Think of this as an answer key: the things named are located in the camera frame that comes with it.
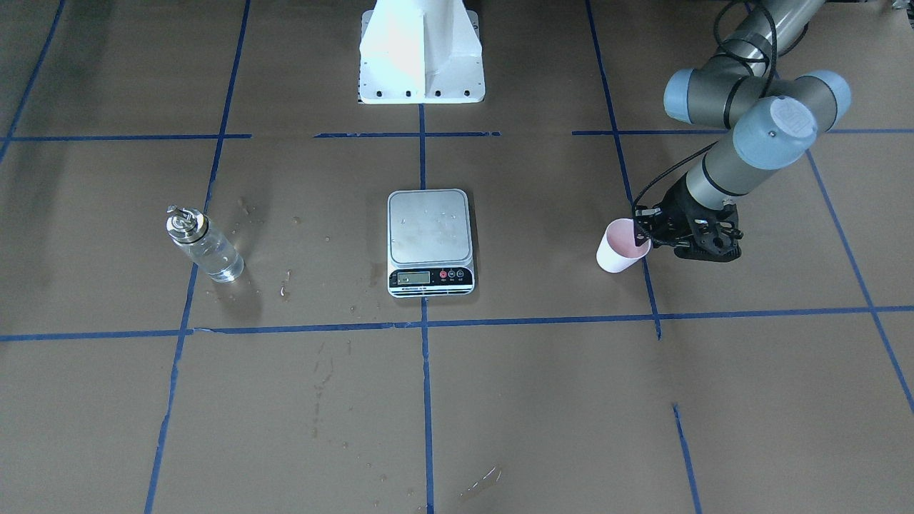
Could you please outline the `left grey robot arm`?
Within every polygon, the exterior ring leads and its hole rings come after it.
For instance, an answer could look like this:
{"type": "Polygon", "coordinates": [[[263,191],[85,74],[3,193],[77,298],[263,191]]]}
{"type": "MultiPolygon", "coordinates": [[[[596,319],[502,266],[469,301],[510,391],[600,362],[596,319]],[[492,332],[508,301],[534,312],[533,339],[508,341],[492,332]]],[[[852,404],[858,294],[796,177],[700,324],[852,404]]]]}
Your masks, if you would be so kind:
{"type": "Polygon", "coordinates": [[[679,69],[665,88],[666,114],[725,131],[684,158],[681,178],[654,205],[631,201],[636,247],[667,246],[682,259],[740,256],[738,199],[793,165],[848,112],[853,94],[838,73],[816,69],[776,76],[780,60],[805,36],[820,1],[755,1],[737,29],[722,36],[702,67],[679,69]]]}

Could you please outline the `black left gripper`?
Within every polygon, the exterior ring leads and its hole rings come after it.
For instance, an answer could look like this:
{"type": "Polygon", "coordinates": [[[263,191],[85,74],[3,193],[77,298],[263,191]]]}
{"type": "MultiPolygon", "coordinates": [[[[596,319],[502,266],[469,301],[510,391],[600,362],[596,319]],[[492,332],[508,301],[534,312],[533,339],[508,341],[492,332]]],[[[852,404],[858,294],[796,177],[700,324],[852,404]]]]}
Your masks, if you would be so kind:
{"type": "Polygon", "coordinates": [[[633,242],[653,247],[728,247],[729,207],[706,208],[696,201],[683,176],[667,191],[657,207],[633,206],[633,242]]]}

